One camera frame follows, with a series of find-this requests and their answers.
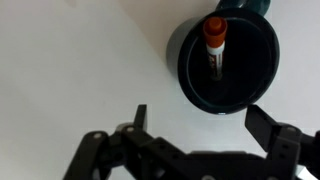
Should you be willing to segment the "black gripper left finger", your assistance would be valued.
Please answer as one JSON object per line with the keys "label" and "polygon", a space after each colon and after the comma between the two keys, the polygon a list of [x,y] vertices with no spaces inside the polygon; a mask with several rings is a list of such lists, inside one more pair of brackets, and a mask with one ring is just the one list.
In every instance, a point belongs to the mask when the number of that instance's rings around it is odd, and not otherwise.
{"label": "black gripper left finger", "polygon": [[136,180],[184,180],[182,152],[146,132],[147,106],[137,107],[132,123],[120,124],[112,135],[91,131],[83,136],[63,180],[108,180],[123,166]]}

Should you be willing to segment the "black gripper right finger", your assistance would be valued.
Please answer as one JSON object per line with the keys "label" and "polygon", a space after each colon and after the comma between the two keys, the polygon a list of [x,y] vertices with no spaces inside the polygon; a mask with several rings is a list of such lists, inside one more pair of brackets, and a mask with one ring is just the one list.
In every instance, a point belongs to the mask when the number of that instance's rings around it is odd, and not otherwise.
{"label": "black gripper right finger", "polygon": [[270,117],[257,105],[249,105],[245,127],[267,153],[264,176],[267,180],[300,180],[298,165],[320,179],[320,131],[311,136],[299,128]]}

